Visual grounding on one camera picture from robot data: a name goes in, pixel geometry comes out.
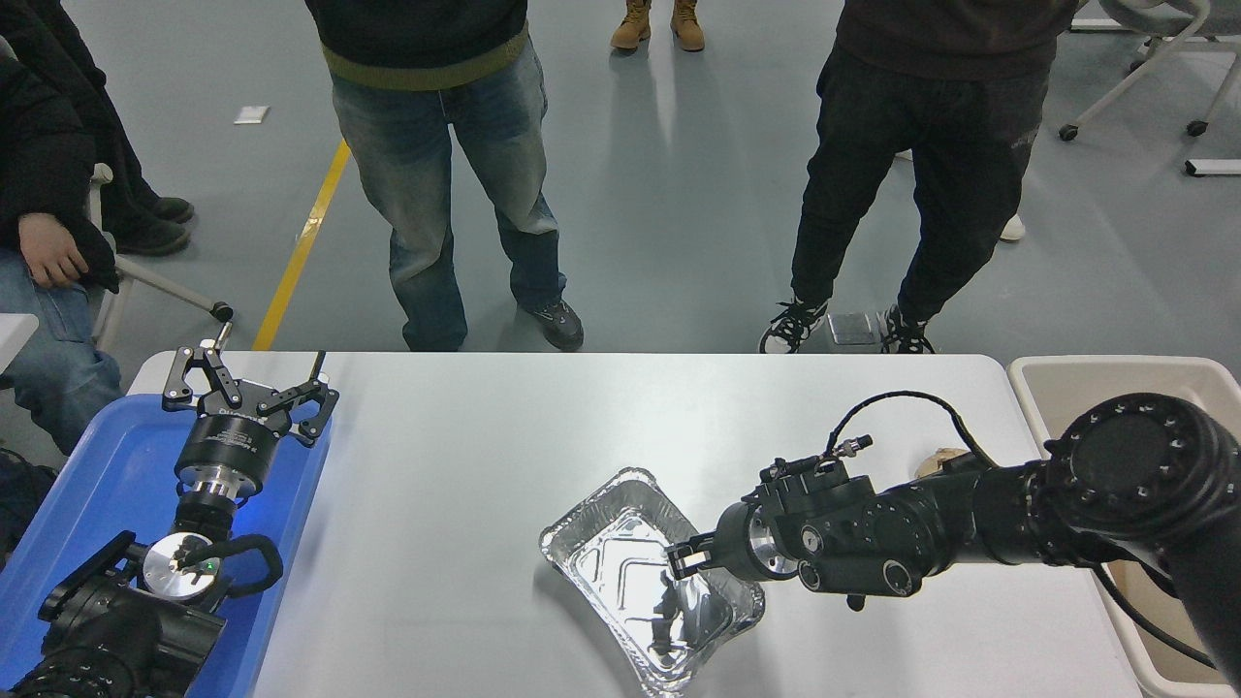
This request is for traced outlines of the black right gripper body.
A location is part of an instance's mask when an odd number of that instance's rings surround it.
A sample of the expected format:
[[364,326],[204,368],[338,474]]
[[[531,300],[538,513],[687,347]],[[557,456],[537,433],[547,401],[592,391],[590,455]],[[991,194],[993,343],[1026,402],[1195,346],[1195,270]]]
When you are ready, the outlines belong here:
[[714,565],[745,582],[763,582],[764,571],[750,544],[750,523],[757,505],[737,502],[719,515],[714,533]]

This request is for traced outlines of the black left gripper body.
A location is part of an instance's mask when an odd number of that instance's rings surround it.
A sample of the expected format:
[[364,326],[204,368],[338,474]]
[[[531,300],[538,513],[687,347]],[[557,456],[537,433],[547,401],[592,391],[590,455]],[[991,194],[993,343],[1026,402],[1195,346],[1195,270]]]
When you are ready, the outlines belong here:
[[196,483],[223,468],[243,483],[266,483],[283,433],[284,417],[276,414],[199,414],[175,463],[177,479]]

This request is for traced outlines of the person's hand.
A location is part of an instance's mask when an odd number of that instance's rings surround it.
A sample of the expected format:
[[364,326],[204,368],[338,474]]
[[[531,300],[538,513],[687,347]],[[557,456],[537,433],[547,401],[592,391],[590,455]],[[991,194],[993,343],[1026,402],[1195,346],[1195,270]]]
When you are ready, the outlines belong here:
[[27,212],[19,217],[17,232],[19,253],[38,287],[68,288],[89,274],[74,236],[53,215]]

